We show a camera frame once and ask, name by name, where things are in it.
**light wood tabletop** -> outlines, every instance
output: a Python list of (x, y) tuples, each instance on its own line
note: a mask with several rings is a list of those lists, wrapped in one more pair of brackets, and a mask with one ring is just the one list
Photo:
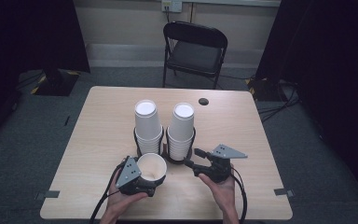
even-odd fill
[[(206, 98), (208, 105), (200, 105)], [(134, 107), (143, 99), (156, 103), (166, 129), (173, 108), (181, 102), (195, 108), (197, 135), (193, 148), (211, 151), (225, 144), (248, 155), (231, 163), (239, 171), (248, 198), (246, 219), (287, 220), (292, 209), (286, 195), (277, 196), (282, 181), (252, 95), (247, 91), (207, 91), (154, 88), (93, 87), (62, 156), (49, 190), (58, 198), (46, 198), (40, 215), (46, 219), (89, 219), (108, 184), (110, 175), (126, 156), (137, 156), (133, 138)], [(196, 164), (210, 165), (195, 155)], [(167, 162), (164, 183), (151, 198), (134, 203), (120, 217), (127, 220), (215, 220), (222, 213), (213, 195), (193, 171)], [(242, 197), (236, 186), (236, 206)], [(106, 207), (102, 205), (97, 218)]]

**wall outlet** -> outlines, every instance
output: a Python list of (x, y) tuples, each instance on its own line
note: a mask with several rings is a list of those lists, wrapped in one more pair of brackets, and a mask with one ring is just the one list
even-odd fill
[(165, 12), (166, 8), (170, 12), (182, 12), (182, 1), (162, 0), (161, 11)]

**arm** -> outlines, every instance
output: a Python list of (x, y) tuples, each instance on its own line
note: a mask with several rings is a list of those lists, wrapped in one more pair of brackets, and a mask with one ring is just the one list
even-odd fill
[(223, 212), (223, 223), (237, 224), (238, 220), (237, 209), (235, 208), (235, 181), (230, 176), (227, 180), (221, 183), (214, 183), (207, 175), (199, 174), (199, 178), (211, 190), (214, 200)]
[(115, 224), (118, 217), (121, 216), (132, 203), (147, 197), (147, 194), (143, 192), (134, 195), (125, 195), (118, 191), (115, 185), (117, 174), (115, 175), (109, 189), (109, 193), (115, 194), (107, 198), (107, 206), (105, 212), (103, 213), (103, 217), (101, 218), (101, 224)]

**person's right hand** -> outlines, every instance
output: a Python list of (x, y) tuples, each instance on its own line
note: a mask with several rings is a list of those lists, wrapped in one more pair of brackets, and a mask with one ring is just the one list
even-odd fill
[(207, 175), (199, 174), (199, 178), (212, 192), (214, 200), (223, 212), (223, 223), (239, 223), (235, 208), (235, 181), (231, 176), (223, 182), (214, 183)]

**carpeted floor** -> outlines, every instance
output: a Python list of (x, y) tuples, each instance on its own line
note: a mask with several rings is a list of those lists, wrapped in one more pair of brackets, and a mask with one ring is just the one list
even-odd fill
[[(36, 75), (32, 71), (22, 79)], [(244, 79), (255, 69), (224, 68), (219, 89), (247, 91)], [(0, 128), (0, 223), (88, 223), (87, 220), (43, 220), (38, 192), (49, 189), (76, 120), (92, 86), (160, 87), (161, 67), (93, 67), (82, 74), (68, 97), (30, 94), (35, 82), (21, 89), (17, 110)], [(173, 88), (210, 89), (211, 80), (168, 76)], [(284, 91), (290, 94), (291, 88)], [(282, 102), (256, 102), (272, 108)], [(265, 223), (358, 223), (358, 183), (346, 164), (320, 138), (301, 104), (264, 122), (274, 158), (287, 189), (294, 216)]]

